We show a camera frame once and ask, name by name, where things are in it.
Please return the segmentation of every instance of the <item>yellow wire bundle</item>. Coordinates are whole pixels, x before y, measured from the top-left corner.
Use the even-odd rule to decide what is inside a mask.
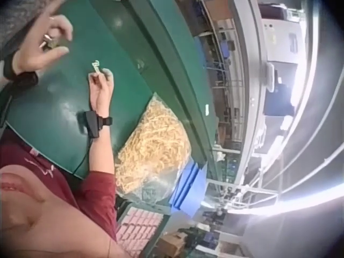
[[[140,123],[118,154],[116,184],[123,194],[142,186],[146,178],[180,171],[191,153],[188,135],[172,110],[155,96]]]

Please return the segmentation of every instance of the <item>red sleeve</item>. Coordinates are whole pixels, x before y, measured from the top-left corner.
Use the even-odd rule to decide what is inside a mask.
[[[116,240],[116,184],[114,175],[91,171],[82,182],[76,201],[80,210]]]

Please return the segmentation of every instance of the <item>black cable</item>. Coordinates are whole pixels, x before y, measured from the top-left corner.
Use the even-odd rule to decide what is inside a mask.
[[[82,159],[81,163],[76,167],[76,169],[73,171],[72,175],[75,175],[75,173],[77,172],[77,170],[81,167],[81,165],[84,163],[86,157],[88,157],[88,155],[90,154],[90,149],[91,149],[91,145],[93,143],[93,139],[90,139],[89,138],[89,141],[88,141],[88,146],[87,146],[87,152],[84,156],[84,158]]]

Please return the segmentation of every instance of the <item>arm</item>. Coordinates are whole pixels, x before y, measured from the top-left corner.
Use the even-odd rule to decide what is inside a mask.
[[[70,21],[63,15],[52,16],[63,2],[64,0],[52,1],[35,21],[12,59],[14,74],[36,71],[38,75],[41,75],[44,68],[69,52],[69,49],[63,46],[45,52],[40,47],[45,34],[53,39],[64,36],[67,40],[72,40],[73,26]],[[3,71],[4,61],[0,61],[0,92],[10,82],[4,77]]]
[[[89,163],[90,171],[100,171],[114,175],[113,152],[108,126],[104,126],[99,132],[99,138],[93,140]]]
[[[0,61],[0,92],[9,83],[9,81],[4,77],[4,61]]]
[[[113,75],[108,69],[104,73],[90,74],[90,102],[92,109],[101,117],[109,116],[113,93]],[[114,175],[114,160],[111,146],[110,127],[103,126],[99,138],[94,139],[89,154],[90,171]]]
[[[92,109],[99,116],[108,117],[113,93],[112,73],[108,69],[103,69],[103,73],[89,74],[89,86]],[[89,166],[90,174],[82,182],[76,201],[89,218],[116,239],[116,184],[110,127],[103,126],[99,138],[93,140]]]

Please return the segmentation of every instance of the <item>black wrist device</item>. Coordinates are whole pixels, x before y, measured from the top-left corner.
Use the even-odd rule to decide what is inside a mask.
[[[4,77],[7,80],[14,82],[15,84],[19,85],[19,87],[22,87],[22,88],[30,88],[30,87],[36,86],[38,84],[38,76],[36,72],[34,71],[24,72],[17,75],[15,71],[13,70],[12,63],[13,63],[13,57],[15,53],[16,51],[9,54],[4,59],[4,71],[3,71]]]
[[[112,125],[112,117],[101,117],[95,111],[85,112],[85,124],[90,138],[98,138],[99,131],[104,125]]]

